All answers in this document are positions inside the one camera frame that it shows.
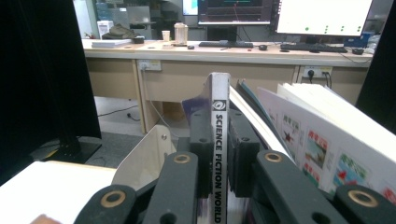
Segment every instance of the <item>white book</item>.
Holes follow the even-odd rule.
[[[230,107],[230,75],[211,73],[211,124],[214,134],[211,217],[213,223],[227,223],[227,133]]]
[[[188,120],[197,110],[210,112],[213,130],[212,194],[208,199],[209,223],[227,223],[227,143],[228,112],[230,107],[230,74],[211,73],[206,79],[202,93],[182,102]]]
[[[126,45],[132,43],[131,39],[109,39],[109,40],[97,40],[92,42],[93,48],[102,48],[102,49],[113,49],[118,46]]]
[[[320,189],[345,184],[373,189],[396,203],[396,136],[331,91],[285,84],[258,98],[296,165]]]

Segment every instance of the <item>computer monitor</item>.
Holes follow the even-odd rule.
[[[373,0],[280,0],[276,32],[360,36]]]
[[[199,25],[270,24],[273,0],[198,1]]]
[[[183,0],[183,16],[198,15],[198,0]]]

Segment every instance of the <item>keyboard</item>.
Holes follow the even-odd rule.
[[[234,41],[204,41],[201,42],[199,47],[210,47],[210,48],[242,48],[242,49],[253,49],[253,44],[250,42],[234,42]]]
[[[306,50],[306,51],[318,51],[318,52],[336,52],[336,53],[347,53],[344,47],[333,47],[323,44],[282,44],[280,49],[284,50]]]

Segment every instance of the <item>wooden desk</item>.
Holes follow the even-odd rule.
[[[198,95],[211,72],[230,73],[233,85],[237,79],[245,79],[254,91],[259,86],[276,91],[278,83],[308,82],[307,78],[302,78],[304,66],[332,66],[333,90],[355,104],[372,58],[369,54],[284,53],[271,43],[254,43],[255,46],[268,45],[267,51],[199,48],[199,41],[189,41],[195,49],[163,49],[163,44],[161,40],[147,41],[143,45],[118,49],[92,49],[84,45],[94,94],[136,97],[144,133],[159,119],[151,103],[162,112],[162,102],[180,102]],[[160,62],[162,70],[143,72],[138,69],[140,60]]]

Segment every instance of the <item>cable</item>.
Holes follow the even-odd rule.
[[[353,61],[352,59],[350,59],[350,58],[348,58],[346,55],[344,55],[343,53],[339,53],[339,54],[341,54],[341,56],[343,56],[344,58],[346,58],[346,59],[348,59],[348,60],[350,60],[350,61],[352,61],[353,63],[356,63],[356,64],[364,64],[364,63],[368,63],[368,62],[370,62],[373,58],[371,58],[371,59],[369,59],[369,60],[367,60],[367,61],[365,61],[365,62],[362,62],[362,63],[358,63],[358,62],[356,62],[356,61]]]
[[[114,113],[117,113],[117,112],[121,112],[121,111],[124,111],[124,110],[129,110],[129,109],[134,108],[134,107],[137,107],[137,105],[133,105],[133,106],[130,106],[130,107],[125,108],[125,109],[115,110],[115,111],[110,112],[110,113],[101,114],[101,115],[98,115],[98,117],[107,116],[107,115],[114,114]]]
[[[251,42],[251,39],[250,39],[250,37],[248,36],[247,31],[245,30],[245,26],[242,26],[242,30],[244,31],[245,35],[247,36],[248,41]]]
[[[326,77],[326,82],[327,82],[327,76],[329,76],[330,86],[329,86],[329,83],[327,84],[327,86],[331,89],[332,88],[332,75],[330,75],[330,73],[328,73],[328,72],[324,72],[323,75]]]
[[[134,119],[134,117],[132,117],[131,113],[128,113],[126,116],[128,117],[128,119],[132,119],[134,121],[140,121],[140,119]]]
[[[143,77],[143,78],[146,78],[146,66],[143,65],[143,68],[140,69],[140,71],[142,72],[142,77]],[[163,123],[169,128],[169,133],[172,134],[174,137],[179,138],[179,136],[178,136],[177,134],[175,134],[175,133],[172,132],[171,126],[165,121],[165,119],[163,119],[163,116],[162,116],[162,115],[160,114],[160,112],[157,110],[157,108],[155,107],[154,103],[152,103],[152,101],[151,101],[151,95],[150,95],[150,92],[149,92],[149,88],[148,88],[147,81],[145,80],[144,83],[145,83],[146,92],[148,93],[148,100],[149,100],[151,106],[154,108],[155,112],[156,112],[157,115],[160,117],[160,119],[163,121]]]

